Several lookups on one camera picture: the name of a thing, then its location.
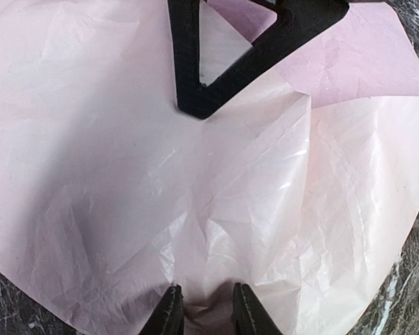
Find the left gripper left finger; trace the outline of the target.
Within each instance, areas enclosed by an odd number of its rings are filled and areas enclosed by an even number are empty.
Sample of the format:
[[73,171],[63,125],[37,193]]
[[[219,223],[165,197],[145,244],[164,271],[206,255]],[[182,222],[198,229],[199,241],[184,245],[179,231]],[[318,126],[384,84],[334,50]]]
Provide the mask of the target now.
[[184,304],[180,285],[172,285],[165,291],[145,323],[145,334],[184,334]]

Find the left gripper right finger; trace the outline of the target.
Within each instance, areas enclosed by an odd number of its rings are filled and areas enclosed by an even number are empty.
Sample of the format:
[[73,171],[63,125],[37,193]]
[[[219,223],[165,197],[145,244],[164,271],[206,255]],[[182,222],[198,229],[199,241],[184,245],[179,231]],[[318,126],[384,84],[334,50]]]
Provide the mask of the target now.
[[279,334],[278,327],[245,283],[236,283],[233,289],[233,322],[236,334]]

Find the pink wrapping paper sheet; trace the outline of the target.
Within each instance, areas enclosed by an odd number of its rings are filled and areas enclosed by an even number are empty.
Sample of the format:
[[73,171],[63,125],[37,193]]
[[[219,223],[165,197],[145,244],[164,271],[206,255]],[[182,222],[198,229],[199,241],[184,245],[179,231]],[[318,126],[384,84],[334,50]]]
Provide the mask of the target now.
[[419,211],[419,61],[394,10],[344,19],[200,121],[165,1],[0,1],[0,272],[86,334],[182,286],[228,334],[250,284],[285,334],[345,334]]

